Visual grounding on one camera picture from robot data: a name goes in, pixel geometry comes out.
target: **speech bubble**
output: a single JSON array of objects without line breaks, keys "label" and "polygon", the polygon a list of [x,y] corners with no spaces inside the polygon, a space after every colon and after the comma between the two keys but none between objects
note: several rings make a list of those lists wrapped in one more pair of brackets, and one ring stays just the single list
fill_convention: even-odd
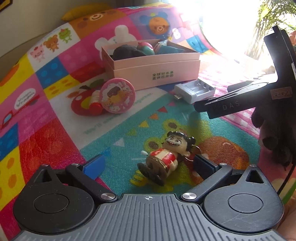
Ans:
[{"label": "speech bubble", "polygon": [[27,89],[22,92],[15,101],[15,109],[18,110],[27,104],[36,94],[36,90],[33,88]]}]

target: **toy black hair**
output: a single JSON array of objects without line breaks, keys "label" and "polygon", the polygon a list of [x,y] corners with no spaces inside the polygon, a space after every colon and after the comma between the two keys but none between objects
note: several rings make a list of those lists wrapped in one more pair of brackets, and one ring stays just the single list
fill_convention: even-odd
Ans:
[{"label": "toy black hair", "polygon": [[187,142],[186,151],[189,151],[190,148],[191,148],[191,145],[194,145],[195,144],[195,138],[194,137],[190,137],[189,138],[187,135],[185,135],[182,132],[179,132],[179,131],[169,131],[167,133],[167,137],[169,137],[171,135],[180,136],[180,137],[183,137],[184,138],[184,140]]}]

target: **cartoon character keychain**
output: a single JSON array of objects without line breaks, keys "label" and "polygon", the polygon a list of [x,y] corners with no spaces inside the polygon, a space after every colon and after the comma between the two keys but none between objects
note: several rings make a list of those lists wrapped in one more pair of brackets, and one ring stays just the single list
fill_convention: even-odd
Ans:
[{"label": "cartoon character keychain", "polygon": [[157,185],[164,186],[166,178],[177,169],[179,162],[184,158],[190,161],[192,156],[201,153],[194,144],[194,137],[189,138],[182,132],[170,131],[162,147],[148,154],[145,164],[138,163],[138,169]]},{"label": "cartoon character keychain", "polygon": [[130,82],[121,78],[108,80],[101,88],[99,101],[108,112],[124,113],[135,102],[135,89]]}]

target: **colorful play mat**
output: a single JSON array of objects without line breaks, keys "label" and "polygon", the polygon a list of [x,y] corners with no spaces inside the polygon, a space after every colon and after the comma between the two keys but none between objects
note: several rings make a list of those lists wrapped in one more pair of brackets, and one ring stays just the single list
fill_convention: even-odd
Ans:
[{"label": "colorful play mat", "polygon": [[[153,19],[168,28],[156,31],[150,26]],[[123,114],[87,115],[89,88],[99,89],[107,80],[101,59],[101,48],[107,44],[162,38],[194,49],[202,53],[199,78],[215,85],[216,95],[247,80],[238,63],[210,45],[199,22],[187,19],[192,18],[164,3],[106,10],[55,29],[12,67],[0,82],[0,240],[19,233],[13,203],[43,163],[62,169],[101,153],[106,167],[96,181],[118,195],[179,195],[200,183],[188,163],[181,163],[164,187],[150,183],[137,170],[137,163],[145,161],[141,151],[160,147],[171,130],[194,136],[203,155],[215,163],[238,169],[259,163],[279,187],[288,169],[269,163],[269,154],[260,150],[259,130],[250,121],[252,110],[209,120],[206,113],[176,100],[171,84],[137,91],[134,105]],[[282,198],[294,181],[293,176]]]}]

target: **crosshair symbol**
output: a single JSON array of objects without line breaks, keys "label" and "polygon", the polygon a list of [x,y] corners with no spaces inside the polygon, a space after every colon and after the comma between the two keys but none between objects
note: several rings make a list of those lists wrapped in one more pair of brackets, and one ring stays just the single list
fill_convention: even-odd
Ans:
[{"label": "crosshair symbol", "polygon": [[154,197],[151,197],[151,196],[147,196],[147,197],[144,197],[146,200],[150,201],[152,200]]}]

